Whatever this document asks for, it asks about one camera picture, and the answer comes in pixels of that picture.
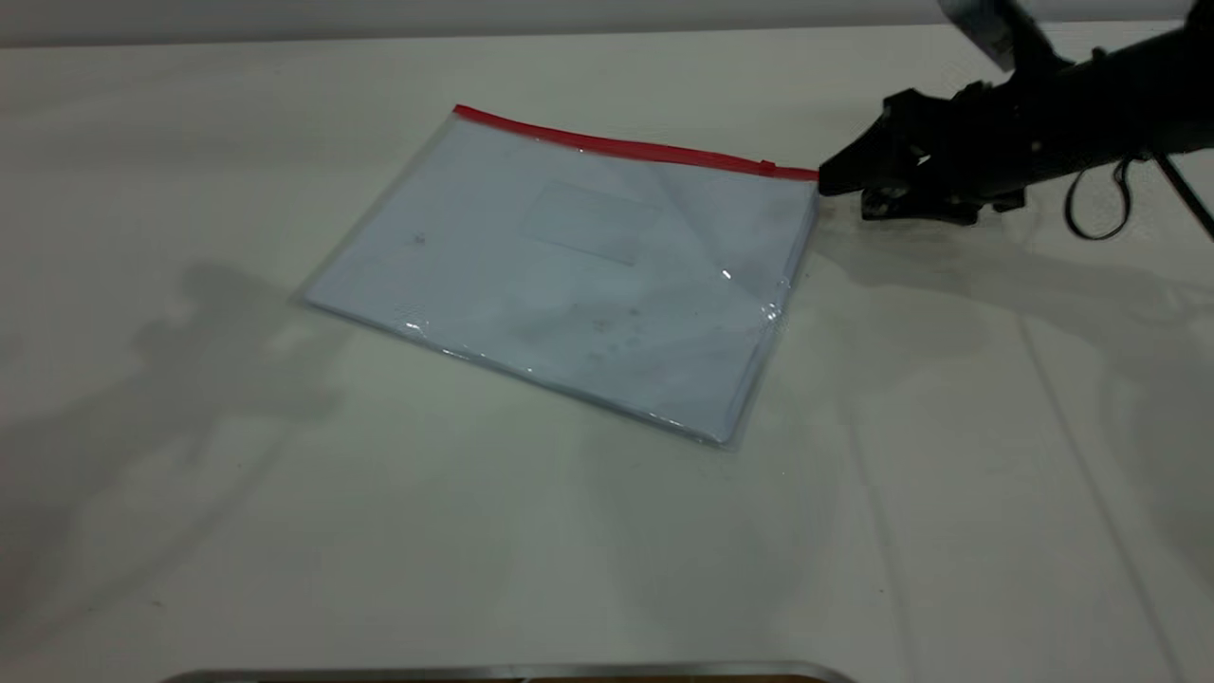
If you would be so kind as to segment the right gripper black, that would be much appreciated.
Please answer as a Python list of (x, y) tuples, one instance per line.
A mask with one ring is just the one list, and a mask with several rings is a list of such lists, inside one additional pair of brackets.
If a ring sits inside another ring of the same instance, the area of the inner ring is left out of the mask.
[(952, 97), (907, 89), (819, 164), (819, 194), (861, 192), (866, 221), (975, 224), (980, 211), (1019, 211), (1036, 182), (1043, 79), (969, 82)]

